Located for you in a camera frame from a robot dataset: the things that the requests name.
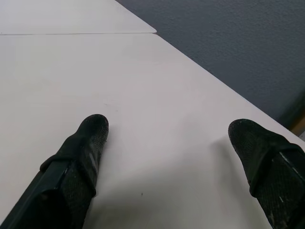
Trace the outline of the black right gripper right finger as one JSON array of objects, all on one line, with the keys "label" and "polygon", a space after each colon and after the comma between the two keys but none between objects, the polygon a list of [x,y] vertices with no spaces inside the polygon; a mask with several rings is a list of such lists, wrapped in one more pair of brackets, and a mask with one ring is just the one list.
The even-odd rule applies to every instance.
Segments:
[{"label": "black right gripper right finger", "polygon": [[274,229],[305,227],[305,153],[284,136],[248,119],[228,127],[249,184]]}]

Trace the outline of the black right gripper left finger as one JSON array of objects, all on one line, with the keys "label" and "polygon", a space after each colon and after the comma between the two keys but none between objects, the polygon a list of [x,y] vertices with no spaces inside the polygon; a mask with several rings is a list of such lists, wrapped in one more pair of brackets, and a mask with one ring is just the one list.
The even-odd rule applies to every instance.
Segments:
[{"label": "black right gripper left finger", "polygon": [[96,184],[109,122],[101,114],[82,121],[40,170],[1,224],[2,229],[81,229]]}]

